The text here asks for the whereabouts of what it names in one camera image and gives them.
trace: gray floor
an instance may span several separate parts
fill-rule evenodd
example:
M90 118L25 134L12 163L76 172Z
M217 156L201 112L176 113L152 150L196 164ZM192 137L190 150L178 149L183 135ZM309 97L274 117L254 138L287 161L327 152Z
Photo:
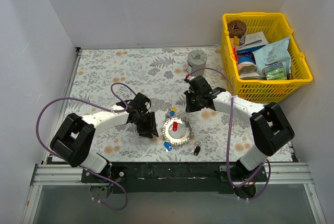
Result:
M111 195L121 205L122 194ZM217 193L131 193L122 211L91 200L88 186L44 186L34 223L315 223L303 185L269 185L249 204Z

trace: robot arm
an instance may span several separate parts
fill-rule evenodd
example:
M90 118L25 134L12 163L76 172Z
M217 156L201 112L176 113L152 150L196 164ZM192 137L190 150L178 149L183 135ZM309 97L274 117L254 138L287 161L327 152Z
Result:
M186 112L211 108L230 113L231 94L222 88L212 89L202 76L186 79ZM236 163L243 174L249 174L267 157L275 154L294 137L294 131L277 103L268 105L234 98L234 116L251 125L255 144Z
M154 112L148 112L150 99L138 93L133 100L125 101L128 109L122 110L122 102L111 107L111 112L98 112L78 116L69 114L53 137L50 147L72 167L82 166L96 173L108 175L110 162L100 154L90 150L94 134L102 133L112 127L134 123L140 136L158 137Z

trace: tabletop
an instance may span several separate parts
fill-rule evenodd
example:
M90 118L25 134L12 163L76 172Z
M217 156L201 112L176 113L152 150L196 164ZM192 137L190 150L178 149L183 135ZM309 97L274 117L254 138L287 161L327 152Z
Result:
M118 101L111 94L110 85L113 82L126 83L135 92L151 99L151 110L156 113L159 132L159 137L148 139L138 136L135 125L120 125L95 136L91 149L111 162L226 161L229 114L211 109L185 113L183 93L188 89L188 84L184 82L187 56L196 49L208 55L207 67L224 69L219 47L83 50L70 96L111 107ZM204 77L212 88L227 89L220 74L205 70ZM115 86L115 92L123 99L133 98L133 94L123 86ZM176 146L166 152L161 127L172 107L176 107L177 114L188 118L194 137L182 147ZM65 115L72 112L87 115L98 111L89 105L68 101ZM234 119L230 160L236 161L253 143L250 126ZM195 146L201 147L198 156L193 154ZM285 145L270 160L292 161L289 147Z

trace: metal frame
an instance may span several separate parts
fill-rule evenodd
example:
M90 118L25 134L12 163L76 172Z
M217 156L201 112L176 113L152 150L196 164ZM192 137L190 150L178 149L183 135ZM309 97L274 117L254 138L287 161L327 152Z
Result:
M65 97L70 95L81 54L82 50L80 49L73 63L72 70L64 90L63 96ZM54 126L53 133L56 132L62 122L66 110L66 105L67 102L63 101L59 108L57 122ZM67 164L46 164L48 157L49 153L46 152L44 157L44 164L37 165L35 168L35 172L31 180L27 206L21 223L33 223L44 185L107 185L107 183L82 183L81 178L83 168L72 168ZM272 174L269 184L303 184L316 223L326 223L315 192L315 187L313 184L314 181L311 172L308 169L307 163L274 162L271 163L271 171Z

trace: yellow basket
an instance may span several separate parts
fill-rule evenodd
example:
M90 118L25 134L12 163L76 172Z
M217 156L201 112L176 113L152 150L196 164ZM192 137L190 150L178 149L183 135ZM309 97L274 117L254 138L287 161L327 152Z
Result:
M232 52L228 23L239 19L246 23L247 34L263 31L269 43L290 36L288 51L291 55L291 80L241 80ZM303 84L312 81L312 74L305 62L305 55L299 51L292 36L293 30L281 13L239 13L224 14L221 54L225 72L231 80L235 94L252 102L279 102Z

